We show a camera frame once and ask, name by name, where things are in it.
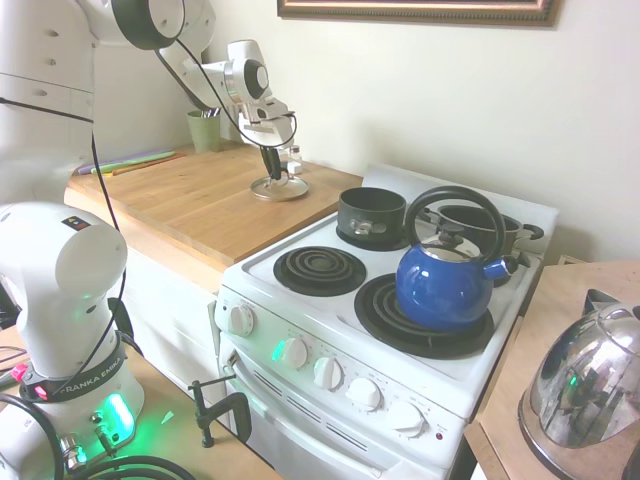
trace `cup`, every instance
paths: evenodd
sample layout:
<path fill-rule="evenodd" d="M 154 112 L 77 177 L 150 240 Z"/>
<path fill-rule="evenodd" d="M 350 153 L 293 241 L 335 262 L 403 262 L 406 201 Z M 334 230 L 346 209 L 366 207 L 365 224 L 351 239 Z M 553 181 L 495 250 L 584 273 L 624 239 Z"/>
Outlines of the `cup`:
<path fill-rule="evenodd" d="M 189 130 L 196 153 L 219 152 L 220 144 L 220 115 L 203 117 L 200 110 L 187 114 Z"/>

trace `black pot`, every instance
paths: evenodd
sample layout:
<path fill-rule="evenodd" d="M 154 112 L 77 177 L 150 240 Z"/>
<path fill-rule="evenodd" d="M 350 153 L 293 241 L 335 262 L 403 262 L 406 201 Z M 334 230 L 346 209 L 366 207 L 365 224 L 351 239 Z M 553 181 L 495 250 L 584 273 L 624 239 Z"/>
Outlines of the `black pot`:
<path fill-rule="evenodd" d="M 423 210 L 420 218 L 427 222 L 434 223 L 430 215 L 433 215 L 433 212 Z M 483 254 L 488 252 L 493 246 L 496 233 L 491 217 L 485 210 L 463 205 L 445 205 L 438 208 L 436 215 L 439 217 L 437 220 L 438 224 L 453 223 L 460 225 L 464 229 L 460 235 L 476 244 Z M 504 245 L 500 252 L 501 255 L 511 255 L 516 240 L 525 238 L 538 240 L 544 237 L 544 230 L 540 227 L 530 224 L 523 225 L 516 219 L 506 215 L 502 215 L 502 217 L 504 218 L 506 235 Z M 523 235 L 524 231 L 529 231 L 531 234 Z"/>
<path fill-rule="evenodd" d="M 340 195 L 338 230 L 359 244 L 393 244 L 404 236 L 405 199 L 382 188 L 359 187 Z"/>

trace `kettle handle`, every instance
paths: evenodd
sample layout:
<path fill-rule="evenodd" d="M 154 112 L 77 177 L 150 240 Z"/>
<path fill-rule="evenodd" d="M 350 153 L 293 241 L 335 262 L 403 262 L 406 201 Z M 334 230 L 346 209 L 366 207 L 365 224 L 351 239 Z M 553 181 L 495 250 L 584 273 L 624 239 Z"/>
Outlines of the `kettle handle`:
<path fill-rule="evenodd" d="M 493 262 L 500 256 L 505 241 L 504 218 L 498 209 L 483 195 L 466 187 L 458 187 L 449 185 L 444 187 L 436 187 L 418 196 L 407 210 L 404 220 L 404 228 L 411 245 L 420 243 L 418 232 L 416 231 L 416 217 L 424 209 L 424 207 L 441 200 L 467 200 L 473 202 L 489 213 L 491 221 L 496 231 L 496 238 L 493 246 L 487 253 L 480 257 L 483 264 Z"/>

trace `stove knob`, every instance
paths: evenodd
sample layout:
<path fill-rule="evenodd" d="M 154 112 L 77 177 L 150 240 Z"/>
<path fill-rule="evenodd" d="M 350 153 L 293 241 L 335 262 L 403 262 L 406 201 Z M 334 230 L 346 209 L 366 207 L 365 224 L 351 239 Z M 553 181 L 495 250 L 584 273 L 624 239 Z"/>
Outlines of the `stove knob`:
<path fill-rule="evenodd" d="M 367 412 L 372 412 L 382 400 L 382 394 L 378 386 L 366 378 L 356 378 L 347 390 L 347 398 L 352 400 L 357 407 Z"/>
<path fill-rule="evenodd" d="M 322 357 L 313 366 L 313 383 L 320 388 L 333 390 L 342 381 L 342 367 L 335 358 Z"/>
<path fill-rule="evenodd" d="M 280 358 L 285 365 L 297 370 L 307 362 L 307 346 L 300 338 L 290 338 L 284 342 Z"/>
<path fill-rule="evenodd" d="M 395 402 L 387 413 L 387 425 L 405 437 L 419 435 L 424 424 L 420 410 L 407 402 Z"/>
<path fill-rule="evenodd" d="M 239 337 L 247 337 L 253 330 L 254 320 L 255 315 L 251 307 L 247 305 L 233 307 L 223 330 Z"/>

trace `butcher block counter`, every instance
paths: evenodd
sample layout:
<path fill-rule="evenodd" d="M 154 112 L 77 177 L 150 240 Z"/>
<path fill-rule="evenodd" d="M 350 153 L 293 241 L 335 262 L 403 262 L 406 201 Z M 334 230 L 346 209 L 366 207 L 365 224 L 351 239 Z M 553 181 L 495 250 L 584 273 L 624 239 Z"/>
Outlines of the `butcher block counter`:
<path fill-rule="evenodd" d="M 258 149 L 228 142 L 219 153 L 190 154 L 106 177 L 105 182 L 116 214 L 126 217 L 120 223 L 129 245 L 179 273 L 194 259 L 224 271 L 335 212 L 340 193 L 362 182 L 354 175 L 304 163 L 300 177 L 310 186 L 307 195 L 270 202 L 254 197 L 249 189 L 264 176 Z M 74 176 L 69 187 L 68 204 L 108 219 L 96 175 Z M 176 250 L 187 256 L 176 255 Z M 189 276 L 205 288 L 215 287 L 210 275 Z"/>
<path fill-rule="evenodd" d="M 479 412 L 465 431 L 488 480 L 557 479 L 525 443 L 517 407 L 555 340 L 582 315 L 591 288 L 640 304 L 640 261 L 544 269 L 519 333 L 512 334 L 515 340 L 505 349 Z"/>

